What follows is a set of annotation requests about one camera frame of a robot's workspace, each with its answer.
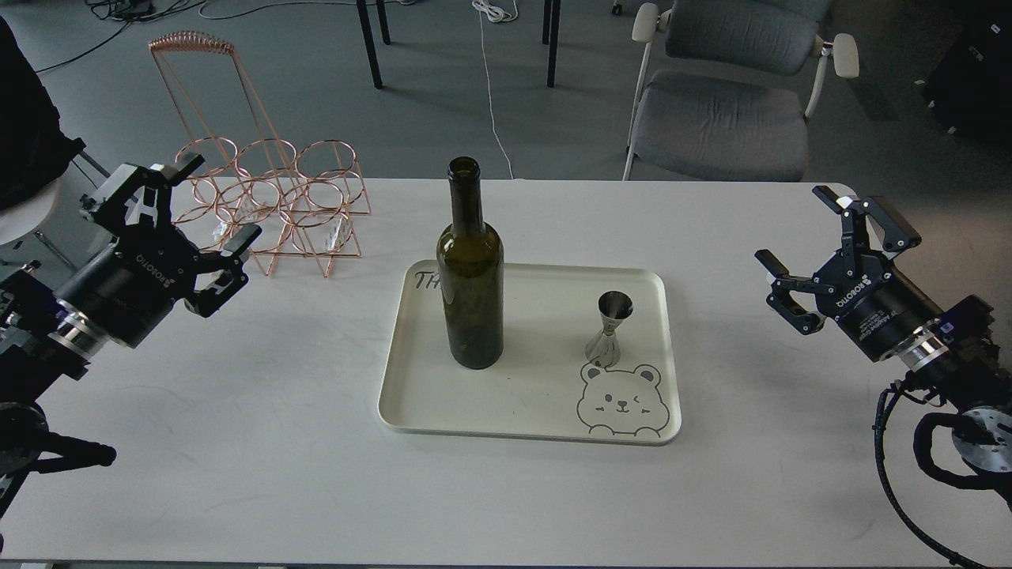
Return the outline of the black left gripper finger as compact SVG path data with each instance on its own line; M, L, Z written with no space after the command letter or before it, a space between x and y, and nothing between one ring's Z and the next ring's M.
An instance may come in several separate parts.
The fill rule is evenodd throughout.
M209 318L248 282L244 263L249 259L249 249L260 237L259 224L242 224L241 228L225 243L223 250L199 253L187 269L192 277L210 274L213 281L203 289L189 289L185 306L193 314Z
M203 163L199 153L184 153L172 166L120 165L97 191L83 195L80 213L113 235L167 231L172 191Z

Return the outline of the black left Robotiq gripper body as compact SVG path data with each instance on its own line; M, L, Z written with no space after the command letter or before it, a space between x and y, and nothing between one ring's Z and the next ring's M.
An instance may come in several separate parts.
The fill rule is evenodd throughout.
M192 291L199 249L174 224L126 224L115 240L55 290L109 338L137 347Z

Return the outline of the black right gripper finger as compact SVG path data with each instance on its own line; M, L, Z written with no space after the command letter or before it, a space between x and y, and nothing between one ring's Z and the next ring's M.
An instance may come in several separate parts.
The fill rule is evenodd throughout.
M816 277L796 277L791 275L784 264L767 249L755 252L756 260L767 269L771 277L771 292L766 296L766 303L785 321L788 321L802 335L809 335L821 330L825 317L816 312L809 312L792 298L792 292L827 295L828 284L822 284Z
M841 248L837 256L845 271L870 266L872 257L891 262L901 252L922 243L922 236L884 197L848 197L836 194L828 185L817 185L812 192L840 216ZM878 250L872 247L870 240L870 220L883 233Z

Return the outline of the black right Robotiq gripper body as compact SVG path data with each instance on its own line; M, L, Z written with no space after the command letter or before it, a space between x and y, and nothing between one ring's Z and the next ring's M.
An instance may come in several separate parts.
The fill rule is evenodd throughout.
M837 322L868 360L889 359L912 333L940 317L942 310L882 254L857 256L850 269L832 256L815 274L832 289L816 296L817 309Z

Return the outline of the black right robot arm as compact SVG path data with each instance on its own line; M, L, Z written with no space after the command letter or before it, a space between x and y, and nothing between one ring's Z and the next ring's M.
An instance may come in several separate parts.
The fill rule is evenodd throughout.
M959 489L1010 498L1010 374L991 341L991 306L966 296L947 311L893 260L920 234L882 197L814 194L841 222L841 245L810 277L791 275L769 250L755 254L770 275L766 301L802 334L834 321L867 359L897 357L912 389L954 407L929 413L915 429L919 468Z

